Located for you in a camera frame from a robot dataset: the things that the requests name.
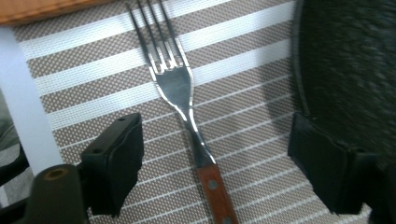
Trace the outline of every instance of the wooden handle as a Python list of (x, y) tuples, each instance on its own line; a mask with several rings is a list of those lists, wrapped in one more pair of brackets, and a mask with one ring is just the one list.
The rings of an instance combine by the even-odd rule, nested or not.
[(222, 181), (219, 167), (216, 164), (207, 165), (197, 169), (198, 177), (204, 188), (206, 198), (212, 210), (215, 223), (238, 223), (233, 203)]
[(0, 25), (19, 25), (112, 0), (0, 0)]

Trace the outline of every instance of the metal rivet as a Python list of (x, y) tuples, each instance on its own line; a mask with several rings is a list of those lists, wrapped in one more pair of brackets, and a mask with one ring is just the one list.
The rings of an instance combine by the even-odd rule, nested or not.
[(223, 223), (222, 223), (222, 224), (231, 224), (231, 223), (233, 223), (233, 222), (231, 221), (231, 218), (230, 218), (230, 217), (225, 217), (225, 218), (223, 219)]
[(209, 183), (207, 184), (207, 186), (210, 189), (216, 189), (218, 187), (218, 182), (216, 182), (216, 180), (209, 180)]
[(45, 175), (44, 175), (44, 179), (45, 180), (56, 180), (61, 178), (62, 176), (66, 175), (67, 173), (69, 173), (68, 170), (64, 169), (64, 168), (59, 168), (59, 169), (55, 169), (55, 170), (51, 170), (48, 171)]

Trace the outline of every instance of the placemat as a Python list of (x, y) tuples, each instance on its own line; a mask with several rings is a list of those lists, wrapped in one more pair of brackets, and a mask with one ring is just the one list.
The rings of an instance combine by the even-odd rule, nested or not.
[[(163, 4), (192, 67), (196, 121), (240, 223), (366, 223), (368, 208), (359, 216), (330, 214), (287, 156), (295, 2)], [(13, 30), (64, 162), (79, 163), (79, 153), (114, 119), (142, 114), (139, 182), (119, 218), (91, 223), (212, 222), (187, 136), (152, 83), (123, 1)]]

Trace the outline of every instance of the black object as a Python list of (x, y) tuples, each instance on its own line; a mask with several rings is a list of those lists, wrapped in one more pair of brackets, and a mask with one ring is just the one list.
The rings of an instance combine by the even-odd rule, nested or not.
[(395, 1), (299, 0), (289, 155), (336, 214), (396, 223)]
[(0, 210), (1, 223), (87, 223), (88, 207), (95, 215), (118, 216), (143, 155), (140, 114), (119, 118), (81, 153), (78, 166), (41, 172), (27, 200)]
[(20, 155), (12, 163), (0, 167), (0, 186), (3, 186), (15, 176), (20, 175), (29, 167), (23, 148), (20, 145)]

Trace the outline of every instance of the fork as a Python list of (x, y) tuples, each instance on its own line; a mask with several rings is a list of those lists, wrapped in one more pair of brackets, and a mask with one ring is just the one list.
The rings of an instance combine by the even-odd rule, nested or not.
[(126, 6), (131, 15), (134, 29), (136, 30), (148, 70), (159, 94), (178, 112), (183, 119), (185, 128), (190, 133), (191, 150), (196, 171), (211, 208), (215, 223), (238, 223), (235, 211), (233, 210), (231, 198), (228, 195), (221, 178), (219, 167), (217, 166), (213, 156), (210, 154), (209, 148), (194, 121), (192, 111), (193, 77), (186, 54), (181, 47), (179, 39), (175, 36), (175, 32), (163, 8), (162, 1), (160, 0), (159, 6), (164, 17), (166, 28), (170, 35), (171, 43), (176, 50), (175, 53), (172, 51), (170, 42), (165, 39), (163, 30), (156, 18), (150, 1), (148, 0), (147, 2), (149, 14), (154, 20), (154, 26), (158, 30), (158, 34), (161, 39), (160, 41), (155, 40), (154, 34), (149, 26), (148, 18), (140, 1), (137, 0), (143, 21), (148, 29), (153, 50), (149, 50), (148, 44), (143, 37), (142, 32), (139, 30), (131, 7), (127, 3)]

